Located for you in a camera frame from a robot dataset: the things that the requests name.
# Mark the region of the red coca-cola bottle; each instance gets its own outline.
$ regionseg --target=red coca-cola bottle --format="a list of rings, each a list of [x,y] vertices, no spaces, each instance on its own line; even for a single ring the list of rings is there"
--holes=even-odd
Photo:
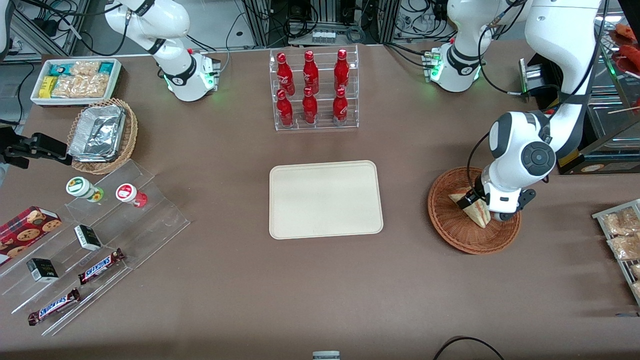
[[[320,91],[320,78],[318,65],[314,61],[314,52],[311,50],[305,51],[305,67],[302,69],[302,74],[305,77],[305,86],[311,86],[313,93],[317,94]]]
[[[302,99],[302,107],[305,110],[305,121],[307,124],[315,124],[318,115],[318,101],[314,96],[314,91],[311,86],[305,88],[305,98]]]
[[[333,100],[333,123],[336,126],[343,126],[347,121],[347,107],[349,103],[344,97],[344,88],[339,88],[335,92],[335,99]]]
[[[278,59],[278,82],[280,88],[283,88],[287,95],[293,96],[296,93],[296,87],[293,85],[293,71],[287,63],[287,56],[284,53],[276,55]]]
[[[287,94],[282,89],[278,89],[276,95],[278,96],[276,107],[278,108],[278,115],[280,116],[282,126],[292,127],[293,108],[291,107],[291,102],[287,99]]]
[[[333,77],[335,79],[333,87],[338,91],[340,87],[347,88],[349,85],[349,63],[347,62],[347,51],[345,49],[338,50],[338,61],[333,68]]]

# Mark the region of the small jar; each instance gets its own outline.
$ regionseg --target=small jar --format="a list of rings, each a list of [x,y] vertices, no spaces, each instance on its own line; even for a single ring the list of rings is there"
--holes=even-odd
[[[147,194],[139,192],[132,184],[122,184],[116,190],[116,197],[122,202],[142,208],[147,203]]]
[[[104,196],[104,191],[82,176],[76,176],[67,183],[67,193],[88,202],[98,202]]]

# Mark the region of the beige tray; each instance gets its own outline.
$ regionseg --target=beige tray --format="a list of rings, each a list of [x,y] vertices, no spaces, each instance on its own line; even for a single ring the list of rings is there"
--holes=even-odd
[[[271,169],[269,233],[274,239],[376,234],[382,227],[378,173],[371,161]]]

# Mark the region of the small black box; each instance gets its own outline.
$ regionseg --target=small black box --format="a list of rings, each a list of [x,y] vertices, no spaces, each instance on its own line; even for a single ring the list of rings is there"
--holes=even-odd
[[[78,241],[80,241],[80,246],[84,249],[91,251],[100,250],[102,244],[91,227],[80,224],[74,228],[74,231],[76,232]]]
[[[53,268],[53,264],[50,260],[37,258],[29,259],[29,261],[27,261],[27,267],[35,281],[54,282],[58,279],[56,269]]]

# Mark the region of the snack box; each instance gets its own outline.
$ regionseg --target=snack box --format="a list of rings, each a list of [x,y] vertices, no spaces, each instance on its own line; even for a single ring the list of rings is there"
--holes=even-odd
[[[40,97],[40,87],[42,87],[42,82],[44,81],[45,77],[51,75],[51,69],[55,67],[59,67],[60,65],[74,63],[75,61],[99,61],[102,63],[113,63],[113,67],[111,68],[111,74],[109,75],[109,82],[107,83],[107,90],[104,92],[104,96],[103,97],[84,97],[84,98],[74,98],[74,99]],[[38,75],[38,81],[36,81],[36,85],[33,87],[33,91],[31,92],[31,101],[33,101],[34,104],[37,104],[40,106],[67,107],[67,106],[84,106],[88,104],[93,104],[95,102],[108,100],[112,98],[113,92],[115,91],[121,68],[122,68],[122,65],[120,64],[120,62],[114,58],[67,58],[67,59],[47,60],[44,62],[44,64],[42,64],[42,69],[40,69],[40,74]]]
[[[31,206],[0,226],[0,266],[61,224],[57,214]]]

